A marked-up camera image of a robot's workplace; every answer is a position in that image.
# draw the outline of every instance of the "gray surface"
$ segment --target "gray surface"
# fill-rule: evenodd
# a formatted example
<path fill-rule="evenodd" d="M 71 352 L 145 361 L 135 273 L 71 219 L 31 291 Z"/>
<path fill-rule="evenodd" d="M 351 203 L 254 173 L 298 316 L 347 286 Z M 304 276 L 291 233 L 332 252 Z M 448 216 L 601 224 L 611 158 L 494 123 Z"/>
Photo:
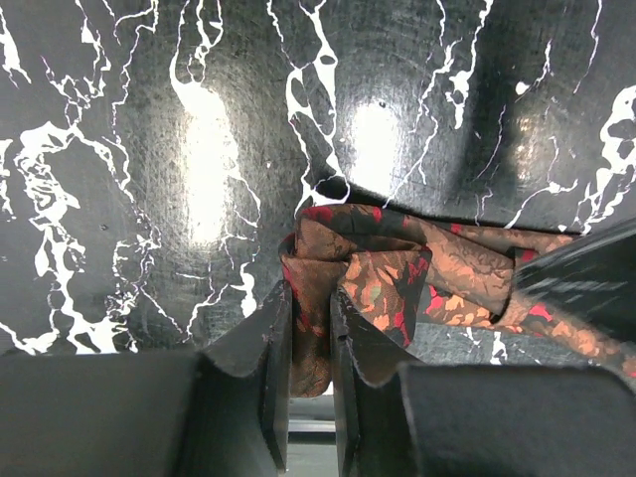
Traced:
<path fill-rule="evenodd" d="M 209 343 L 333 182 L 469 222 L 633 216 L 633 0 L 0 7 L 0 334 L 22 352 Z"/>
<path fill-rule="evenodd" d="M 428 323 L 417 323 L 407 351 L 430 365 L 595 365 L 548 338 Z M 636 393 L 636 379 L 617 376 Z"/>
<path fill-rule="evenodd" d="M 335 445 L 289 444 L 289 477 L 338 477 Z"/>

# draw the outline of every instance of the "cloth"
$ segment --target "cloth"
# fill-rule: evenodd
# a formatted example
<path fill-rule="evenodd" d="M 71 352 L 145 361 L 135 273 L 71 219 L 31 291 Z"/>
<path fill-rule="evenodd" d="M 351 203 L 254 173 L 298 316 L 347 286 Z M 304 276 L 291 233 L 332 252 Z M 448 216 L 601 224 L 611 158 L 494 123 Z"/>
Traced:
<path fill-rule="evenodd" d="M 403 347 L 417 321 L 528 333 L 636 377 L 636 354 L 626 344 L 513 287 L 516 266 L 572 240 L 372 206 L 302 211 L 279 250 L 294 297 L 292 395 L 316 397 L 329 386 L 329 299 L 337 287 Z"/>

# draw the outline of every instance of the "black marbled surface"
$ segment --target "black marbled surface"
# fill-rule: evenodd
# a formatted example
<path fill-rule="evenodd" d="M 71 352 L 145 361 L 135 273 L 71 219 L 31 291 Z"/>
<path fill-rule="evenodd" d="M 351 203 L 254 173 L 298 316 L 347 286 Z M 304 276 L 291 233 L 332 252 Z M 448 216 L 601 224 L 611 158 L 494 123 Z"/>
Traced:
<path fill-rule="evenodd" d="M 631 0 L 0 8 L 0 352 L 205 345 L 278 279 L 294 213 L 351 191 L 540 230 L 634 215 Z M 569 359 L 472 333 L 427 349 Z"/>

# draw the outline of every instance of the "patterned scarf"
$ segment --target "patterned scarf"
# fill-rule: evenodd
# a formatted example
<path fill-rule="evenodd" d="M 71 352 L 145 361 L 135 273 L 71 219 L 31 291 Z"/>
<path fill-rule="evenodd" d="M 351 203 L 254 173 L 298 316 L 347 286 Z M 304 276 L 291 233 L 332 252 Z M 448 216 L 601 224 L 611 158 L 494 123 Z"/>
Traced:
<path fill-rule="evenodd" d="M 329 297 L 336 287 L 403 347 L 417 321 L 473 326 L 549 337 L 636 377 L 628 345 L 513 287 L 516 266 L 571 241 L 424 221 L 372 206 L 304 210 L 279 250 L 294 296 L 292 395 L 316 397 L 329 386 Z"/>

